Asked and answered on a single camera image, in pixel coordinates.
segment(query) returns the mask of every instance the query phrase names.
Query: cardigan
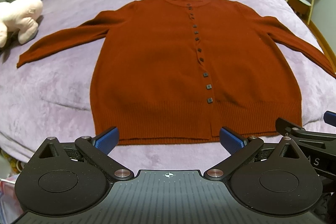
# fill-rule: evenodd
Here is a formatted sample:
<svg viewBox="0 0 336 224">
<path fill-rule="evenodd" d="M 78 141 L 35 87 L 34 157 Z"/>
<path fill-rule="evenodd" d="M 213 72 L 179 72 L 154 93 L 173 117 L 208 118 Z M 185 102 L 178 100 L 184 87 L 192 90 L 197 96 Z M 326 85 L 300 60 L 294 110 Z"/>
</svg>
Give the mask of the cardigan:
<svg viewBox="0 0 336 224">
<path fill-rule="evenodd" d="M 17 67 L 105 37 L 90 86 L 95 133 L 117 126 L 119 144 L 219 140 L 276 134 L 298 125 L 301 93 L 282 52 L 301 52 L 335 77 L 317 48 L 276 18 L 229 0 L 141 0 L 43 37 Z"/>
</svg>

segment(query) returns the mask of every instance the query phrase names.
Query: plush toy leg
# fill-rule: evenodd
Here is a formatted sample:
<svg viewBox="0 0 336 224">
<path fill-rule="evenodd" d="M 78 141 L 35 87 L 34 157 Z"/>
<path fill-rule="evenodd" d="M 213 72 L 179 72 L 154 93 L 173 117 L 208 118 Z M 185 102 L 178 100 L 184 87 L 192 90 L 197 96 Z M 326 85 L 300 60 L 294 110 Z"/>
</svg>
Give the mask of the plush toy leg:
<svg viewBox="0 0 336 224">
<path fill-rule="evenodd" d="M 20 29 L 17 35 L 20 44 L 27 43 L 29 40 L 32 40 L 35 37 L 38 24 L 34 19 L 31 17 L 26 17 L 17 22 L 17 24 L 19 25 L 18 27 Z"/>
<path fill-rule="evenodd" d="M 2 48 L 7 41 L 7 26 L 0 22 L 0 48 Z"/>
</svg>

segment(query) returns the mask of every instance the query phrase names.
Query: sweater sleeve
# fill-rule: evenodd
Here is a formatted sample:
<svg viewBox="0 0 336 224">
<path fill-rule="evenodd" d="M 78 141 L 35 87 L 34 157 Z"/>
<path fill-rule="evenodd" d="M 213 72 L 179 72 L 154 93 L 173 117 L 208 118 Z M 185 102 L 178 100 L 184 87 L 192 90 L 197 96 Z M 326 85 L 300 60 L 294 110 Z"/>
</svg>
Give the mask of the sweater sleeve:
<svg viewBox="0 0 336 224">
<path fill-rule="evenodd" d="M 132 16 L 135 4 L 136 1 L 116 11 L 102 11 L 94 19 L 84 22 L 78 27 L 60 30 L 41 38 L 20 55 L 16 67 L 19 68 L 25 63 L 104 38 L 112 25 L 122 24 Z"/>
<path fill-rule="evenodd" d="M 274 42 L 283 44 L 294 51 L 301 52 L 305 57 L 325 70 L 325 72 L 336 78 L 336 74 L 333 71 L 329 60 L 316 47 L 295 36 L 275 17 L 262 17 L 258 15 L 252 8 L 241 3 L 236 4 L 240 12 L 257 32 L 266 33 L 271 39 L 274 40 Z"/>
</svg>

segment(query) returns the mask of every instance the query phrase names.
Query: stuffed animal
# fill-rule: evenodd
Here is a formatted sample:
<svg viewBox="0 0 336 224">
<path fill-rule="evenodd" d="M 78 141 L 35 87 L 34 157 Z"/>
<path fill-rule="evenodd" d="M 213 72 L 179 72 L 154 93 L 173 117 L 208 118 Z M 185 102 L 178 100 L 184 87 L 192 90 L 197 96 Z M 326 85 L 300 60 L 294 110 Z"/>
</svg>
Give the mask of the stuffed animal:
<svg viewBox="0 0 336 224">
<path fill-rule="evenodd" d="M 18 32 L 20 44 L 32 40 L 38 29 L 36 20 L 42 13 L 41 0 L 0 2 L 0 47 L 4 47 L 8 32 Z"/>
</svg>

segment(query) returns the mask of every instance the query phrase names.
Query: lavender bedspread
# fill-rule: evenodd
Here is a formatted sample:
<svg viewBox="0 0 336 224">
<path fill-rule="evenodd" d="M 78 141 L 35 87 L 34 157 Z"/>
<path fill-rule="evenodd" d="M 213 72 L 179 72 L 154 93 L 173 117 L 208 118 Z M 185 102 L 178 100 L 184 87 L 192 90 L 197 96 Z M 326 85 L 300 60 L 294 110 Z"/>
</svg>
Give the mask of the lavender bedspread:
<svg viewBox="0 0 336 224">
<path fill-rule="evenodd" d="M 72 142 L 79 136 L 94 135 L 89 88 L 102 39 L 19 69 L 16 69 L 16 63 L 19 55 L 41 37 L 75 27 L 102 10 L 115 10 L 131 1 L 43 0 L 43 20 L 36 38 L 23 46 L 16 45 L 0 56 L 0 146 L 6 152 L 27 161 L 48 136 L 56 136 L 61 142 Z M 284 0 L 236 1 L 252 7 L 262 16 L 277 17 L 297 36 L 320 50 L 310 31 Z M 336 133 L 336 128 L 323 123 L 326 110 L 336 111 L 335 79 L 301 53 L 278 46 L 302 92 L 304 127 Z M 279 136 L 268 138 L 269 142 L 278 140 Z M 206 143 L 117 146 L 110 156 L 135 173 L 139 169 L 200 169 L 204 172 L 226 158 L 228 153 L 219 143 Z"/>
</svg>

